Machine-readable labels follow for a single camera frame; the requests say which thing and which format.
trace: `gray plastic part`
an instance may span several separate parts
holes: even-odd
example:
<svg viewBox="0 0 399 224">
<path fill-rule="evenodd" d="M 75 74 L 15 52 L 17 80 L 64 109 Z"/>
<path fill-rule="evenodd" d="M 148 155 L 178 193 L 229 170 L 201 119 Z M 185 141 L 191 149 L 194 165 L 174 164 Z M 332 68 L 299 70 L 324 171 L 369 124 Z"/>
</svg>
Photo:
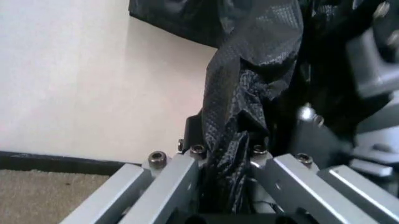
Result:
<svg viewBox="0 0 399 224">
<path fill-rule="evenodd" d="M 347 43 L 358 94 L 370 98 L 399 89 L 399 64 L 385 62 L 377 49 L 373 30 Z"/>
</svg>

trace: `black fabric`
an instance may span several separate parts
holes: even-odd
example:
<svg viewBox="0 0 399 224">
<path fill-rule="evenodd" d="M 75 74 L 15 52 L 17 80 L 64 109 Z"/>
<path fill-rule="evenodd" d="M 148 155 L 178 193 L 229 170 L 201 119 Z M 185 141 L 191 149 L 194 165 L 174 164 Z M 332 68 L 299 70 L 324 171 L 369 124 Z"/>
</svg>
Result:
<svg viewBox="0 0 399 224">
<path fill-rule="evenodd" d="M 259 0 L 207 69 L 203 131 L 211 151 L 202 212 L 239 212 L 245 198 L 249 140 L 269 136 L 264 105 L 286 90 L 303 23 L 296 0 Z"/>
<path fill-rule="evenodd" d="M 219 47 L 251 0 L 130 0 L 130 15 L 192 41 Z"/>
<path fill-rule="evenodd" d="M 200 212 L 250 212 L 254 144 L 284 153 L 295 112 L 310 102 L 338 136 L 370 114 L 356 95 L 345 42 L 370 27 L 381 0 L 131 0 L 130 14 L 218 47 L 202 110 Z"/>
</svg>

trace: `metal frame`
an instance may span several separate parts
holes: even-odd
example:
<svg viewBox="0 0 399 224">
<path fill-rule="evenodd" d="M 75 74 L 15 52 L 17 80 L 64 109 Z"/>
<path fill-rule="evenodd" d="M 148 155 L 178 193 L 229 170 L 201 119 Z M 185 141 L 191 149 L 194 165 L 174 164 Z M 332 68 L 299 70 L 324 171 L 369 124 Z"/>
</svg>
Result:
<svg viewBox="0 0 399 224">
<path fill-rule="evenodd" d="M 399 201 L 346 166 L 322 170 L 318 175 L 380 223 L 399 223 Z"/>
<path fill-rule="evenodd" d="M 319 223 L 377 223 L 290 154 L 267 161 L 264 169 L 253 164 L 252 170 L 286 213 L 304 209 Z"/>
<path fill-rule="evenodd" d="M 151 183 L 151 174 L 125 164 L 77 207 L 61 224 L 108 224 L 117 222 Z"/>
<path fill-rule="evenodd" d="M 164 224 L 176 208 L 187 208 L 198 177 L 196 160 L 175 155 L 119 224 Z"/>
</svg>

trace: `floor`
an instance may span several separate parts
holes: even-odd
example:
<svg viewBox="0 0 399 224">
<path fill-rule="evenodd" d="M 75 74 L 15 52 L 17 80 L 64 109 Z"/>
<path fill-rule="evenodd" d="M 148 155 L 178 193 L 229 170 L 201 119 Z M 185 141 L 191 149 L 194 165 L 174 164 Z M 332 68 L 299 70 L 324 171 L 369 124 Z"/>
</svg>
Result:
<svg viewBox="0 0 399 224">
<path fill-rule="evenodd" d="M 128 0 L 0 0 L 0 151 L 141 163 L 173 155 L 215 49 Z"/>
<path fill-rule="evenodd" d="M 0 170 L 0 223 L 58 224 L 108 178 Z"/>
</svg>

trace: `bolt head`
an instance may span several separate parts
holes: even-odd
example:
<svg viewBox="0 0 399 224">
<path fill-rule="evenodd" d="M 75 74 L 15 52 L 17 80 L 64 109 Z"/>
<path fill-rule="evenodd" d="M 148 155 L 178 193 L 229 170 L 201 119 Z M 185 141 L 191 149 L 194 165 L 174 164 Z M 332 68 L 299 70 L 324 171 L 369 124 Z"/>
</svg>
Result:
<svg viewBox="0 0 399 224">
<path fill-rule="evenodd" d="M 183 139 L 179 139 L 178 141 L 178 151 L 179 152 L 183 151 Z"/>
<path fill-rule="evenodd" d="M 154 169 L 164 168 L 166 166 L 166 162 L 167 162 L 166 154 L 162 151 L 152 152 L 148 156 L 148 163 L 151 168 Z"/>
<path fill-rule="evenodd" d="M 313 158 L 305 153 L 298 153 L 295 157 L 305 166 L 310 166 L 313 163 Z"/>
<path fill-rule="evenodd" d="M 316 111 L 312 107 L 310 107 L 310 104 L 306 104 L 305 106 L 302 106 L 298 110 L 298 119 L 304 120 L 304 121 L 310 121 L 313 119 L 315 116 Z"/>
<path fill-rule="evenodd" d="M 205 149 L 205 147 L 203 145 L 191 146 L 190 156 L 195 159 L 203 160 L 207 157 L 207 150 Z"/>
</svg>

